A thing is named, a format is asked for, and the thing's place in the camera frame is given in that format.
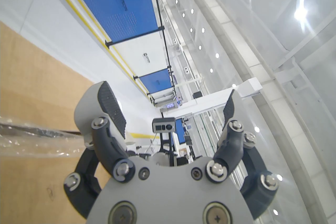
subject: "yellow floor line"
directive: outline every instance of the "yellow floor line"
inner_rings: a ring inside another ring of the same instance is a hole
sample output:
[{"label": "yellow floor line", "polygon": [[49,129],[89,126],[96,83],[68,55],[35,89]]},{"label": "yellow floor line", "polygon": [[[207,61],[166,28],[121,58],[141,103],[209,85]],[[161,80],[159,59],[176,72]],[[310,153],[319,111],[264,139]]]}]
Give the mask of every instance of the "yellow floor line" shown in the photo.
[{"label": "yellow floor line", "polygon": [[134,138],[154,138],[155,135],[143,135],[143,134],[135,134],[135,133],[129,133],[131,136],[133,136]]},{"label": "yellow floor line", "polygon": [[[83,17],[83,15],[77,10],[77,8],[75,7],[75,5],[71,2],[71,0],[65,0],[68,5],[74,10],[74,12],[77,14],[77,16],[83,21],[83,23],[86,25],[86,27],[92,32],[92,34],[96,37],[96,39],[101,43],[101,45],[109,52],[109,54],[114,58],[114,60],[119,64],[119,66],[124,70],[124,72],[134,81],[133,77],[128,73],[128,71],[125,69],[125,67],[117,60],[117,58],[115,57],[115,55],[109,50],[109,48],[105,45],[105,42],[102,42],[100,37],[98,36],[98,34],[94,31],[94,29],[89,25],[89,23],[85,20],[85,18]],[[149,99],[149,97],[147,96],[147,92],[145,92],[135,81],[134,83],[136,84],[136,86],[139,87],[139,89],[146,95],[146,97]]]}]

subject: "metal bolt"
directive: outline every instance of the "metal bolt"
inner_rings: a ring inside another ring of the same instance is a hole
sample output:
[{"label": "metal bolt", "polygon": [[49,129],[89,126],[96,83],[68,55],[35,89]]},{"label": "metal bolt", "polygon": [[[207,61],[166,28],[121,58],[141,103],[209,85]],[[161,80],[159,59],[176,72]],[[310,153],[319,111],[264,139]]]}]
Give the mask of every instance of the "metal bolt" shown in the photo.
[{"label": "metal bolt", "polygon": [[194,180],[198,181],[202,179],[202,171],[201,169],[195,167],[191,170],[191,176]]},{"label": "metal bolt", "polygon": [[134,224],[136,223],[136,210],[129,202],[116,204],[108,217],[109,224]]},{"label": "metal bolt", "polygon": [[125,176],[128,174],[128,172],[129,172],[129,166],[127,163],[122,163],[117,168],[117,174],[119,176]]},{"label": "metal bolt", "polygon": [[104,123],[104,118],[101,118],[101,117],[93,120],[93,125],[96,127],[100,127],[103,123]]},{"label": "metal bolt", "polygon": [[248,142],[248,143],[255,143],[255,135],[252,134],[252,133],[244,134],[244,138],[245,138],[246,142]]},{"label": "metal bolt", "polygon": [[216,175],[217,177],[223,176],[224,169],[223,166],[221,166],[219,163],[215,163],[211,168],[211,172]]},{"label": "metal bolt", "polygon": [[64,183],[67,187],[73,187],[77,183],[77,179],[74,176],[70,176],[64,181]]},{"label": "metal bolt", "polygon": [[234,127],[235,129],[240,129],[242,127],[242,124],[240,124],[239,121],[233,121],[232,127]]},{"label": "metal bolt", "polygon": [[215,183],[221,183],[228,177],[228,170],[225,166],[215,163],[214,160],[210,160],[206,167],[205,171],[207,178]]},{"label": "metal bolt", "polygon": [[220,203],[210,203],[204,210],[203,221],[207,224],[230,224],[230,214],[225,206]]},{"label": "metal bolt", "polygon": [[279,183],[272,175],[260,175],[260,181],[262,185],[268,190],[274,191],[279,188]]},{"label": "metal bolt", "polygon": [[147,167],[143,167],[142,169],[140,169],[139,171],[139,179],[144,181],[149,177],[149,169]]},{"label": "metal bolt", "polygon": [[65,178],[64,184],[69,188],[70,191],[73,191],[78,187],[80,181],[81,177],[78,173],[74,172]]},{"label": "metal bolt", "polygon": [[265,184],[268,186],[276,186],[276,179],[272,175],[267,175],[265,178]]}]

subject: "plastic wrap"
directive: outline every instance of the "plastic wrap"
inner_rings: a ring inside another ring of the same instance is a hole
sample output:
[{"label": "plastic wrap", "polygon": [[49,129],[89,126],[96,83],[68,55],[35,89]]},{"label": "plastic wrap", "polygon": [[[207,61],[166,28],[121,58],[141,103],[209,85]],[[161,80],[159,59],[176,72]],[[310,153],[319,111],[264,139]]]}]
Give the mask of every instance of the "plastic wrap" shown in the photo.
[{"label": "plastic wrap", "polygon": [[0,118],[1,156],[80,157],[85,149],[81,135],[16,123]]}]

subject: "camera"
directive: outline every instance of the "camera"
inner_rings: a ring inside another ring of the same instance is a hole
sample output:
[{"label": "camera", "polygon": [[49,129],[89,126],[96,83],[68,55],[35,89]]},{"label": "camera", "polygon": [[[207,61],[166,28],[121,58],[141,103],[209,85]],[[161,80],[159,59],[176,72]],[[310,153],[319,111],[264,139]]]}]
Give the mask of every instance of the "camera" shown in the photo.
[{"label": "camera", "polygon": [[152,121],[153,133],[172,133],[175,132],[175,118],[154,118]]}]

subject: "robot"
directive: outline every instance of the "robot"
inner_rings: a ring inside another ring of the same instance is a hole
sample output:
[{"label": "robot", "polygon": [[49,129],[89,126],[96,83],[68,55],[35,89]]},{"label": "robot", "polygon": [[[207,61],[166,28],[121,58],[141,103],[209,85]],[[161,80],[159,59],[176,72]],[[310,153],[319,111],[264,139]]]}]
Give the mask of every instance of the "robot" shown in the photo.
[{"label": "robot", "polygon": [[[237,118],[242,106],[232,90],[214,157],[179,165],[170,140],[169,150],[161,140],[160,151],[147,159],[127,152],[118,102],[106,81],[94,84],[75,109],[86,149],[64,181],[69,201],[87,224],[253,223],[271,204],[279,182],[266,169],[255,135]],[[174,131],[174,119],[154,119],[155,133],[159,125]],[[229,175],[241,160],[248,175],[239,190]],[[111,175],[103,189],[94,177],[99,162]]]}]

